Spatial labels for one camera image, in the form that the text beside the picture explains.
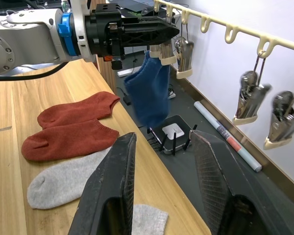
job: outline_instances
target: robotic arm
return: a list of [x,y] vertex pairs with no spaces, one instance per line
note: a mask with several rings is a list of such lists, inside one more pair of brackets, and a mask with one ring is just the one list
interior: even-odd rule
[[74,0],[73,13],[35,9],[0,16],[0,74],[23,64],[87,62],[94,55],[122,69],[124,47],[158,45],[179,34],[159,17],[122,18],[117,4],[98,4],[90,12]]

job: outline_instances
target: sock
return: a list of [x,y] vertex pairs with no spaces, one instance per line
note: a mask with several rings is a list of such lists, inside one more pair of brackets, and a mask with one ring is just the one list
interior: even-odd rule
[[73,158],[112,146],[118,135],[118,131],[102,125],[97,119],[55,126],[28,137],[22,145],[22,154],[32,161]]
[[148,205],[134,205],[132,235],[163,235],[168,213]]
[[141,68],[124,80],[135,115],[146,127],[160,125],[169,114],[169,71],[169,65],[162,66],[148,51]]
[[99,92],[76,103],[54,105],[39,114],[37,120],[39,125],[46,129],[95,118],[102,119],[112,114],[112,109],[119,100],[114,94]]
[[81,197],[85,184],[110,147],[42,171],[30,183],[27,200],[32,208],[50,209]]

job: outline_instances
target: wooden table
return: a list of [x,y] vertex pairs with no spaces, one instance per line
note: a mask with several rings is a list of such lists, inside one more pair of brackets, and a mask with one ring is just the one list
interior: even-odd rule
[[[43,69],[30,74],[37,74]],[[27,187],[42,170],[61,161],[28,162],[23,141],[41,131],[37,116],[60,103],[83,100],[110,88],[92,63],[70,62],[56,74],[32,81],[0,82],[0,235],[66,235],[79,200],[51,210],[33,210]],[[100,122],[120,135],[137,133],[134,203],[169,213],[166,235],[210,234],[206,224],[175,182],[123,106]]]

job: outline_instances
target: white rail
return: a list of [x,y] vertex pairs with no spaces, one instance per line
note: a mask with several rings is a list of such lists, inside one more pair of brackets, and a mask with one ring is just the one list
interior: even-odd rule
[[[292,42],[292,41],[289,41],[289,40],[286,40],[286,39],[283,39],[283,38],[280,38],[280,37],[277,37],[274,35],[270,35],[270,34],[267,34],[264,32],[260,32],[255,29],[252,29],[252,28],[232,24],[232,23],[223,21],[221,19],[218,19],[216,17],[210,16],[210,15],[198,12],[198,11],[191,10],[189,8],[186,8],[186,7],[178,5],[178,4],[173,4],[173,3],[163,1],[163,0],[154,0],[155,12],[159,11],[160,4],[167,6],[167,17],[172,17],[173,8],[175,8],[177,10],[181,10],[182,11],[182,24],[187,24],[188,18],[190,15],[201,17],[200,30],[202,33],[206,33],[208,31],[209,25],[211,22],[215,22],[217,24],[221,24],[221,25],[225,26],[226,30],[225,30],[224,39],[225,39],[226,43],[228,43],[228,44],[234,42],[238,32],[242,32],[242,33],[249,34],[251,36],[259,38],[260,41],[259,41],[259,44],[257,47],[257,54],[260,54],[262,51],[266,51],[260,56],[261,58],[268,57],[276,45],[280,45],[282,47],[286,47],[286,48],[294,50],[294,42]],[[269,42],[268,48],[264,49],[264,45],[267,42]]]

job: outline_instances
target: white wall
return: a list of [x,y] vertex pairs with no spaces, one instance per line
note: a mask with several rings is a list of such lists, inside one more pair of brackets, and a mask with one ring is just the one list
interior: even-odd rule
[[[180,3],[187,3],[191,9],[229,22],[294,41],[294,0],[185,0]],[[200,18],[190,16],[188,29],[195,51],[194,72],[189,80],[232,119],[237,109],[240,76],[247,70],[253,70],[259,39],[238,33],[236,40],[227,44],[224,26],[211,23],[205,34],[200,32],[199,26]],[[269,133],[273,97],[283,90],[294,93],[294,51],[280,46],[274,48],[264,67],[262,84],[265,83],[270,83],[273,89],[258,111],[258,119],[239,126],[261,149]],[[294,135],[290,144],[264,153],[294,180]]]

